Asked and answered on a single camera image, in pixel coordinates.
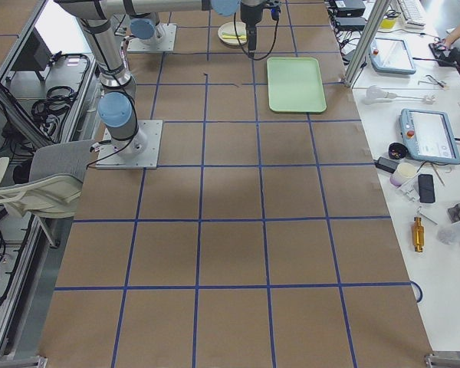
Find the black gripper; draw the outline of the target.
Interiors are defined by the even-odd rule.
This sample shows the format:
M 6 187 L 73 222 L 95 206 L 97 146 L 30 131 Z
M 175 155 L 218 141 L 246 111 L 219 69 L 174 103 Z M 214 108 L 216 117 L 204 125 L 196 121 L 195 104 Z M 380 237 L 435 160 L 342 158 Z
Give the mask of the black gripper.
M 255 51 L 257 47 L 257 27 L 262 20 L 262 0 L 241 0 L 240 18 L 248 26 L 248 50 Z

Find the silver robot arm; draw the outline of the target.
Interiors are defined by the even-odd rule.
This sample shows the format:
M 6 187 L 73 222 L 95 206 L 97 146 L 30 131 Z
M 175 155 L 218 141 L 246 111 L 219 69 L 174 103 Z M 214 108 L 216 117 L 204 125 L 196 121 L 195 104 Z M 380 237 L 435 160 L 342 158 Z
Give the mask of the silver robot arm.
M 98 168 L 149 167 L 149 163 L 140 160 L 145 152 L 158 153 L 159 149 L 148 144 L 149 135 L 144 129 L 156 122 L 142 123 L 137 118 L 136 83 L 116 41 L 111 18 L 130 16 L 132 35 L 150 40 L 157 35 L 159 12 L 215 10 L 220 15 L 232 15 L 239 2 L 230 7 L 222 7 L 220 1 L 58 1 L 57 4 L 78 20 L 100 69 L 104 95 L 97 111 L 110 138 L 107 148 L 99 150 L 94 165 Z

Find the person hand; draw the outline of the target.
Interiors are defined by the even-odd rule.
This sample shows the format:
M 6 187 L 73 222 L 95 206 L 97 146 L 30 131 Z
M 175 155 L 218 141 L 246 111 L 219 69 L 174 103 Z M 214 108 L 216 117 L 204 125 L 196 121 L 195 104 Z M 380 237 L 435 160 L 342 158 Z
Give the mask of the person hand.
M 456 35 L 454 32 L 451 32 L 449 34 L 447 34 L 447 36 L 444 38 L 444 45 L 449 47 L 450 45 L 452 45 L 455 41 L 456 41 Z

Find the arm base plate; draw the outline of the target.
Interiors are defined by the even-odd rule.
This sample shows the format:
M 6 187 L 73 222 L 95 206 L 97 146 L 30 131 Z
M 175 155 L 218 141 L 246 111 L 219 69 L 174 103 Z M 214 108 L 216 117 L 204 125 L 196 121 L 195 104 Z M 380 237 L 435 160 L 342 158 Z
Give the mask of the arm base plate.
M 138 133 L 130 144 L 114 140 L 101 145 L 98 151 L 97 169 L 156 169 L 163 131 L 161 120 L 139 120 Z
M 149 19 L 133 19 L 130 30 L 132 38 L 128 42 L 128 53 L 162 53 L 172 52 L 174 49 L 176 24 L 155 25 Z

